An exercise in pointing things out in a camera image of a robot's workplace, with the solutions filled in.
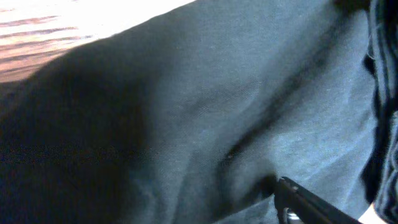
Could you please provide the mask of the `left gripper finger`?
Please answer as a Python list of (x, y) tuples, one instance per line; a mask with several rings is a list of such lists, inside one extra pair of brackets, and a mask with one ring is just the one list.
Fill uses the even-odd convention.
[(288, 177), (281, 177), (274, 192), (280, 224), (361, 224)]

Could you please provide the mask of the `black t-shirt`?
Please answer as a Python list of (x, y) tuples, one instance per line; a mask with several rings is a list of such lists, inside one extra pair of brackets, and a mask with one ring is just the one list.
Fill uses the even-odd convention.
[(397, 2), (194, 1), (1, 85), (2, 223), (397, 222)]

